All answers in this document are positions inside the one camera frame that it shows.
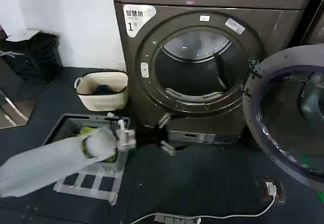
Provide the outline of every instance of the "green item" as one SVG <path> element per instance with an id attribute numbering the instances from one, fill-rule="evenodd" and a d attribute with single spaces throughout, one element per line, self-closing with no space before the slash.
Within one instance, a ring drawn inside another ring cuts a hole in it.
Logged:
<path id="1" fill-rule="evenodd" d="M 96 128 L 83 127 L 83 128 L 81 128 L 78 136 L 88 134 L 88 133 L 94 131 L 95 129 Z M 117 160 L 117 156 L 118 156 L 118 151 L 116 151 L 115 155 L 113 155 L 112 157 L 109 157 L 106 160 L 103 160 L 103 162 L 107 162 L 107 163 L 115 162 Z"/>

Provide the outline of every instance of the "door window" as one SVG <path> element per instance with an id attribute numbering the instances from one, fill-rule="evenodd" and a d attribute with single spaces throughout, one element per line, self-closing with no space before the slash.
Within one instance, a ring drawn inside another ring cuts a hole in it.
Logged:
<path id="1" fill-rule="evenodd" d="M 293 164 L 324 176 L 324 73 L 286 73 L 263 93 L 258 120 L 264 135 Z"/>
<path id="2" fill-rule="evenodd" d="M 245 56 L 228 38 L 196 30 L 168 41 L 155 61 L 155 75 L 170 96 L 192 102 L 221 97 L 237 82 Z"/>

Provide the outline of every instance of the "plug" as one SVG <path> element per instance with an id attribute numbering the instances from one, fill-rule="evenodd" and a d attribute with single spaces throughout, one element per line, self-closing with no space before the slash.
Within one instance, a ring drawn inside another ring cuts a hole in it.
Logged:
<path id="1" fill-rule="evenodd" d="M 277 187 L 273 182 L 265 182 L 267 189 L 268 189 L 268 193 L 271 196 L 276 196 L 277 195 Z"/>

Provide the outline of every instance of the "white cable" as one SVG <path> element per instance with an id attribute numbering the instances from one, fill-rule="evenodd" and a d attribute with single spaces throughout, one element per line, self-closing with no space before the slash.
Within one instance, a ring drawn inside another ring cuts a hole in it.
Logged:
<path id="1" fill-rule="evenodd" d="M 212 218 L 212 219 L 227 219 L 227 218 L 231 218 L 231 217 L 258 217 L 260 215 L 263 215 L 265 212 L 267 212 L 271 206 L 273 205 L 275 201 L 275 196 L 273 196 L 272 198 L 272 201 L 271 203 L 268 205 L 267 208 L 265 208 L 264 211 L 260 212 L 259 214 L 235 214 L 235 215 L 227 215 L 227 216 L 213 216 L 213 215 L 197 215 L 197 216 L 181 216 L 181 215 L 173 215 L 173 214 L 166 214 L 166 213 L 151 213 L 151 214 L 148 214 L 148 215 L 145 215 L 135 221 L 133 221 L 132 223 L 130 224 L 136 224 L 138 222 L 140 222 L 141 220 L 145 219 L 145 218 L 148 218 L 150 216 L 153 216 L 153 215 L 162 215 L 162 216 L 165 216 L 165 217 L 172 217 L 172 218 L 179 218 L 179 219 L 185 219 L 185 220 L 194 220 L 194 219 L 200 219 L 200 218 Z"/>

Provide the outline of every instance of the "white wall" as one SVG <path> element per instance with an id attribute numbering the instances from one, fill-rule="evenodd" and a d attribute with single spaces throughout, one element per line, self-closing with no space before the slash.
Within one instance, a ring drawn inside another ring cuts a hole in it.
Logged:
<path id="1" fill-rule="evenodd" d="M 18 0 L 0 0 L 0 24 L 7 35 L 26 28 Z"/>
<path id="2" fill-rule="evenodd" d="M 112 0 L 19 0 L 19 3 L 27 28 L 61 37 L 59 51 L 64 66 L 125 69 Z"/>

